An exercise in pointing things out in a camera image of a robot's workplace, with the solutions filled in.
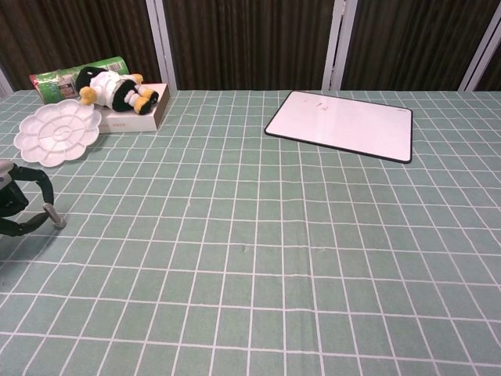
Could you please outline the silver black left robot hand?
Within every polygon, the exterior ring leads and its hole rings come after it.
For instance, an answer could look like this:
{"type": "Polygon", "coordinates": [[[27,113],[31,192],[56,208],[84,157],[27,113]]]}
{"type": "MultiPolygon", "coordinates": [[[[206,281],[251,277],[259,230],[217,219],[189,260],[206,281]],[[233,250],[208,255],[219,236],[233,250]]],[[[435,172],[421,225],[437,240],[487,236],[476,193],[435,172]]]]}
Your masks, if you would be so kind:
{"type": "Polygon", "coordinates": [[[49,213],[43,211],[27,222],[7,219],[22,212],[29,204],[17,181],[35,182],[41,188],[44,203],[54,205],[52,184],[41,169],[22,167],[11,160],[1,159],[1,235],[17,237],[31,233],[49,218],[49,213]]]}

